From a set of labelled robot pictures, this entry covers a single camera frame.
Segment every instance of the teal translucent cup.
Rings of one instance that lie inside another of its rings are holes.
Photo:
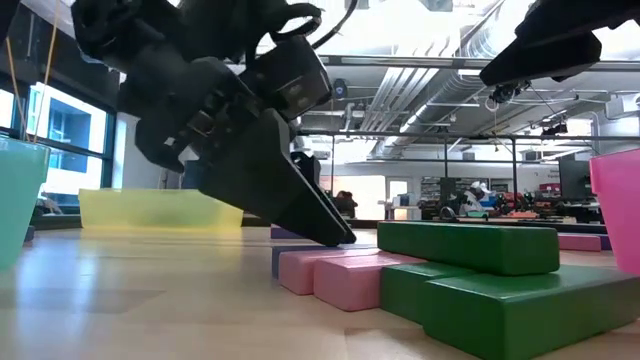
[[[40,186],[47,180],[49,148],[0,137],[0,271],[20,255]]]

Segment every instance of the pink block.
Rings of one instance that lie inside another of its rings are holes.
[[[602,241],[595,235],[558,235],[560,250],[602,251]]]
[[[422,263],[404,255],[378,255],[323,259],[316,263],[313,291],[316,297],[344,311],[380,306],[380,269],[385,266]]]
[[[294,251],[280,254],[278,269],[280,285],[298,295],[313,294],[313,268],[321,259],[365,256],[379,253],[379,249]]]

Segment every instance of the green foam block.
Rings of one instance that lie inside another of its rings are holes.
[[[434,262],[384,267],[380,275],[380,308],[420,323],[419,292],[422,283],[474,273],[473,270]]]
[[[378,247],[497,275],[546,274],[560,267],[555,229],[381,222]]]
[[[488,360],[531,359],[640,317],[640,278],[562,266],[552,274],[488,274],[425,282],[425,332]]]

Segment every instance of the table surface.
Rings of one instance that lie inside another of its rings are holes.
[[[358,232],[375,242],[374,232]],[[0,274],[2,359],[474,359],[381,310],[345,313],[270,278],[269,229],[38,232]],[[610,253],[562,262],[613,267]],[[542,359],[638,359],[640,322]]]

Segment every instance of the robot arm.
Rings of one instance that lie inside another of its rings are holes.
[[[78,0],[72,15],[81,50],[127,74],[118,108],[140,118],[135,143],[149,161],[182,172],[178,156],[189,146],[205,195],[324,245],[355,241],[289,154],[289,122],[331,98],[304,37],[320,25],[319,9],[284,0],[193,0],[182,9],[165,0]],[[279,33],[300,17],[311,20]],[[277,46],[256,58],[265,34]],[[242,54],[247,67],[235,75],[222,59]]]
[[[485,85],[498,87],[498,100],[510,99],[502,94],[513,95],[530,80],[566,80],[600,61],[602,44],[593,30],[615,29],[632,19],[640,25],[637,0],[538,0],[516,28],[516,40],[485,67],[480,78]]]

